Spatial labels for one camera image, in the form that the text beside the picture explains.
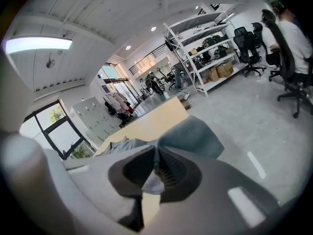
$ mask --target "chair armrest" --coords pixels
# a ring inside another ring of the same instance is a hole
[[[309,71],[308,71],[308,78],[306,81],[306,87],[310,86],[311,84],[311,77],[312,77],[312,71],[313,71],[313,58],[304,58],[304,61],[309,63]]]

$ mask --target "light fixture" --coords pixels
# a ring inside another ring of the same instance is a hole
[[[72,40],[54,37],[20,37],[5,42],[7,54],[31,49],[68,49]]]
[[[231,13],[228,18],[232,17],[234,15],[234,13]]]

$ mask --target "cardboard box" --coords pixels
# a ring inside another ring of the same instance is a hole
[[[216,67],[216,72],[217,72],[219,78],[229,77],[234,72],[234,69],[233,69],[231,62],[228,62],[226,64],[222,64],[222,65]]]
[[[213,81],[213,82],[216,82],[219,80],[219,76],[215,68],[211,68],[208,70],[207,77],[209,78],[210,81]]]
[[[197,54],[198,52],[197,52],[196,49],[192,49],[192,50],[190,51],[190,53],[191,53],[192,55],[195,55],[195,54]]]

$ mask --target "railing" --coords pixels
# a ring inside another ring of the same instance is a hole
[[[151,61],[155,60],[157,57],[159,57],[161,54],[164,53],[164,46],[165,44],[162,44],[158,48],[151,51],[148,55],[146,55],[144,58],[142,58],[138,63],[136,63],[134,66],[132,66],[129,71],[135,75],[138,71],[146,67],[147,64],[149,64]]]

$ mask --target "wooden table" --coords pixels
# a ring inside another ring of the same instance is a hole
[[[94,155],[101,154],[108,147],[110,142],[121,141],[125,136],[129,139],[137,138],[144,141],[155,140],[187,117],[188,114],[185,108],[179,99],[174,97],[107,137]]]

